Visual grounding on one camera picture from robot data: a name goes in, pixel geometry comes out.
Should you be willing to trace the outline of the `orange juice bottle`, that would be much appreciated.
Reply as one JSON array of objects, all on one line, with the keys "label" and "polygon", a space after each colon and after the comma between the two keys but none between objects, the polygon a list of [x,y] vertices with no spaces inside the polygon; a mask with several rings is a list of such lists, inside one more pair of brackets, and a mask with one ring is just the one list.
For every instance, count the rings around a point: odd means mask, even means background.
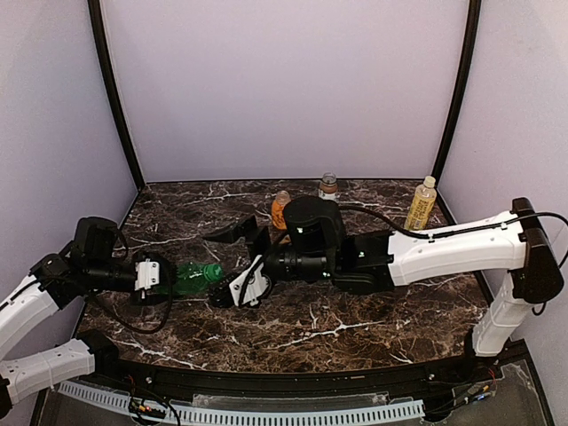
[{"label": "orange juice bottle", "polygon": [[272,202],[272,224],[279,230],[287,229],[283,210],[290,201],[291,197],[287,191],[279,191]]}]

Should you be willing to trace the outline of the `beige label tea bottle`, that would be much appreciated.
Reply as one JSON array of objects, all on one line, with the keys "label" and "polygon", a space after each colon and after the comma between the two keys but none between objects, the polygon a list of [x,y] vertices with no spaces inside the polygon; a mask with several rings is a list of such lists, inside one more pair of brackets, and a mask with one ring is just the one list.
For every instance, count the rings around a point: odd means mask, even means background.
[{"label": "beige label tea bottle", "polygon": [[404,227],[409,231],[423,230],[428,224],[430,213],[437,198],[436,188],[419,184],[414,190],[414,198],[408,211]]}]

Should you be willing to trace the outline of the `brown drink bottle white label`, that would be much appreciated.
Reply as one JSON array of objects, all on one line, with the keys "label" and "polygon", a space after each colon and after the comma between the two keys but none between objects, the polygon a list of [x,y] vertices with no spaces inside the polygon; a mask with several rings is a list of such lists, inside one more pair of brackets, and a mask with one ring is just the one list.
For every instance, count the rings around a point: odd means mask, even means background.
[{"label": "brown drink bottle white label", "polygon": [[318,195],[322,200],[337,201],[338,184],[334,173],[326,172],[323,174],[319,181]]}]

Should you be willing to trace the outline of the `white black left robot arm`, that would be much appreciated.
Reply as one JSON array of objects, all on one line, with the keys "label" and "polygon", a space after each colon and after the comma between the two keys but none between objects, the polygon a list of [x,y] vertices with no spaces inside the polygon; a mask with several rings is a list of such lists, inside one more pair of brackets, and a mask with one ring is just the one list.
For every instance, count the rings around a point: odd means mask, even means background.
[{"label": "white black left robot arm", "polygon": [[96,302],[100,291],[141,299],[163,285],[166,307],[173,305],[175,267],[155,253],[131,261],[113,255],[125,238],[117,223],[83,217],[74,238],[58,253],[45,256],[1,302],[1,415],[31,394],[82,375],[102,374],[114,366],[118,348],[98,330],[82,332],[53,349],[19,359],[6,355],[30,331],[76,298]]}]

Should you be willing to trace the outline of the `cream bottle cap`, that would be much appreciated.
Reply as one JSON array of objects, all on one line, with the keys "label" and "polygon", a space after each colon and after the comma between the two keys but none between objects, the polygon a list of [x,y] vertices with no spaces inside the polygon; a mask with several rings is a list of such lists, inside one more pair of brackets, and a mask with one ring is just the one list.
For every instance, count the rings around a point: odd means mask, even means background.
[{"label": "cream bottle cap", "polygon": [[428,187],[428,188],[434,188],[436,185],[436,179],[432,176],[427,176],[424,180],[423,180],[423,184]]}]

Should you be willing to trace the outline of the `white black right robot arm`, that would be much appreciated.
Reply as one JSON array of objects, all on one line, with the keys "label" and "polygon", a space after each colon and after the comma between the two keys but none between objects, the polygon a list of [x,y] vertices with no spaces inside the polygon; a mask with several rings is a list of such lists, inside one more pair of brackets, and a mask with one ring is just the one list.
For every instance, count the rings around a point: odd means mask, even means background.
[{"label": "white black right robot arm", "polygon": [[563,263],[526,198],[494,217],[425,231],[388,222],[380,231],[349,235],[343,206],[315,196],[293,200],[283,217],[286,228],[277,239],[253,217],[209,235],[226,244],[244,240],[251,260],[248,269],[209,288],[211,304],[254,306],[279,281],[330,280],[344,292],[369,295],[438,276],[502,269],[498,295],[465,340],[467,356],[480,359],[497,356],[529,311],[564,287]]}]

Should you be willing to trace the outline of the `green plastic soda bottle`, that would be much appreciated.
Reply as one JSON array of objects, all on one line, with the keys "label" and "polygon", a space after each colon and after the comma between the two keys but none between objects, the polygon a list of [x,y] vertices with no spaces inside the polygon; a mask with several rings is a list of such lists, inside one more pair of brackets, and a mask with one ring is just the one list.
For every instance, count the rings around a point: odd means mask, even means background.
[{"label": "green plastic soda bottle", "polygon": [[224,277],[220,264],[184,263],[173,270],[174,296],[193,296],[205,292],[209,285]]}]

